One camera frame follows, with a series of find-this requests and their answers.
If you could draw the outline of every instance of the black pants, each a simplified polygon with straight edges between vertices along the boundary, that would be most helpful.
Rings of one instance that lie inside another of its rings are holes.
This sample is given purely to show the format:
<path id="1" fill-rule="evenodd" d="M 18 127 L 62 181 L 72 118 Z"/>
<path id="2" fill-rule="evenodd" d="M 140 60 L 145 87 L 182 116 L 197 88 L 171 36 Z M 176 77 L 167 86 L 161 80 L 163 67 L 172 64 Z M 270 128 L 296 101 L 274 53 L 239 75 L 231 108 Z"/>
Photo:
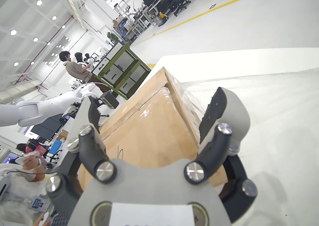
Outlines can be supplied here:
<path id="1" fill-rule="evenodd" d="M 110 87 L 107 87 L 107 86 L 105 86 L 105 85 L 103 85 L 103 84 L 99 84 L 99 83 L 104 83 L 104 82 L 100 81 L 95 75 L 92 75 L 91 79 L 89 79 L 89 81 L 88 81 L 87 83 L 91 83 L 91 82 L 92 82 L 92 83 L 95 83 L 95 85 L 96 85 L 97 87 L 99 87 L 100 90 L 101 90 L 103 93 L 107 93 L 107 92 L 111 89 Z M 114 97 L 117 97 L 117 96 L 118 96 L 118 94 L 117 94 L 116 92 L 113 92 L 112 95 L 113 95 Z"/>

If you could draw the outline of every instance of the man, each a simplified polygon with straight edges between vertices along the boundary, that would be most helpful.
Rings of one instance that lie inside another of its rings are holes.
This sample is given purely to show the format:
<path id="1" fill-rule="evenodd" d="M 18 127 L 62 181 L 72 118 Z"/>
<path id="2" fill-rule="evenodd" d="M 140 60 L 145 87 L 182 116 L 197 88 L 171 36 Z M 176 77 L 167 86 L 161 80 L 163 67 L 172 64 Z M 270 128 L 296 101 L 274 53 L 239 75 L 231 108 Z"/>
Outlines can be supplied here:
<path id="1" fill-rule="evenodd" d="M 88 64 L 82 68 L 81 65 L 71 61 L 70 52 L 68 51 L 61 51 L 59 57 L 60 60 L 64 62 L 63 65 L 65 66 L 66 71 L 75 79 L 82 80 L 86 83 L 95 83 L 103 93 L 106 93 L 110 90 L 109 87 L 99 84 L 103 82 L 101 82 L 94 74 L 87 70 L 91 67 L 91 64 Z M 113 92 L 112 94 L 114 97 L 117 97 L 117 93 Z"/>

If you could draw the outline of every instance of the silver bolt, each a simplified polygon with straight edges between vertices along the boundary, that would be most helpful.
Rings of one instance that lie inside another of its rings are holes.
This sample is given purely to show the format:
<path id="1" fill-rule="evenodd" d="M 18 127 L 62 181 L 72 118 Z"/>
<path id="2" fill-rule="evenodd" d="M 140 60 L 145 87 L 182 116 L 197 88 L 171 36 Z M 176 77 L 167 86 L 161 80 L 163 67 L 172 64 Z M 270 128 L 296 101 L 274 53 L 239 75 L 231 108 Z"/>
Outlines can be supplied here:
<path id="1" fill-rule="evenodd" d="M 99 165 L 96 176 L 100 181 L 107 181 L 114 173 L 114 166 L 112 163 L 105 161 Z"/>
<path id="2" fill-rule="evenodd" d="M 89 132 L 91 132 L 91 130 L 92 130 L 92 126 L 90 126 L 90 125 L 84 125 L 84 126 L 82 126 L 81 128 L 80 128 L 80 132 L 79 132 L 79 135 L 80 136 L 85 136 L 85 135 L 87 135 Z"/>
<path id="3" fill-rule="evenodd" d="M 47 192 L 54 192 L 59 188 L 60 184 L 61 184 L 60 177 L 53 176 L 53 177 L 50 177 L 50 179 L 48 180 L 45 186 L 45 189 L 47 190 Z"/>
<path id="4" fill-rule="evenodd" d="M 79 148 L 79 138 L 74 138 L 68 144 L 69 151 L 74 151 Z"/>
<path id="5" fill-rule="evenodd" d="M 258 194 L 258 189 L 254 182 L 250 179 L 246 179 L 241 186 L 242 191 L 249 197 L 256 197 Z"/>
<path id="6" fill-rule="evenodd" d="M 230 155 L 234 156 L 239 153 L 239 150 L 240 150 L 240 144 L 233 144 L 229 148 L 229 153 Z"/>
<path id="7" fill-rule="evenodd" d="M 189 163 L 186 166 L 186 174 L 194 182 L 200 182 L 205 177 L 204 169 L 196 162 Z"/>
<path id="8" fill-rule="evenodd" d="M 223 122 L 220 123 L 218 126 L 218 131 L 223 133 L 224 135 L 231 135 L 232 134 L 232 128 L 230 127 L 229 124 Z"/>

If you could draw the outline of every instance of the white table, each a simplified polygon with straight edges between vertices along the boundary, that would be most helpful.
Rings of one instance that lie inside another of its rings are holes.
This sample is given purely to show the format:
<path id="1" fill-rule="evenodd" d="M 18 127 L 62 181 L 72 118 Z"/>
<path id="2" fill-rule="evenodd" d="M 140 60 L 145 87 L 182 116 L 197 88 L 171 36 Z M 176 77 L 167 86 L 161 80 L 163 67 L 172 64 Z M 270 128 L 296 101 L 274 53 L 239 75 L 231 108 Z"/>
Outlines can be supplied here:
<path id="1" fill-rule="evenodd" d="M 292 73 L 319 68 L 319 48 L 164 56 L 145 81 L 162 67 L 182 83 L 213 79 L 189 84 L 204 109 L 220 85 L 250 114 L 239 156 L 258 197 L 235 225 L 318 225 L 319 72 Z"/>

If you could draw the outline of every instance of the cardboard box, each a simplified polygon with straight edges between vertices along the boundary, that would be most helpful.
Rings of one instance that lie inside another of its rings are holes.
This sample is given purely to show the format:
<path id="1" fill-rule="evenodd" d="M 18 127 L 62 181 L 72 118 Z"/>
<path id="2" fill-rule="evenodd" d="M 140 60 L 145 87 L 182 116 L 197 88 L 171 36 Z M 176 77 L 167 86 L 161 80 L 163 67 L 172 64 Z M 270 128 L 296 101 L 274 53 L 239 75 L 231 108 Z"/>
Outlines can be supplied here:
<path id="1" fill-rule="evenodd" d="M 164 68 L 158 71 L 101 127 L 109 158 L 123 158 L 142 168 L 195 159 L 201 120 L 191 102 L 181 100 L 181 92 L 177 80 Z M 92 176 L 83 166 L 78 175 L 85 189 Z M 213 186 L 227 182 L 223 166 L 210 181 Z"/>
<path id="2" fill-rule="evenodd" d="M 66 130 L 62 129 L 57 137 L 57 140 L 60 141 L 61 139 L 64 139 L 64 141 L 65 141 L 67 136 L 68 136 L 68 132 Z"/>

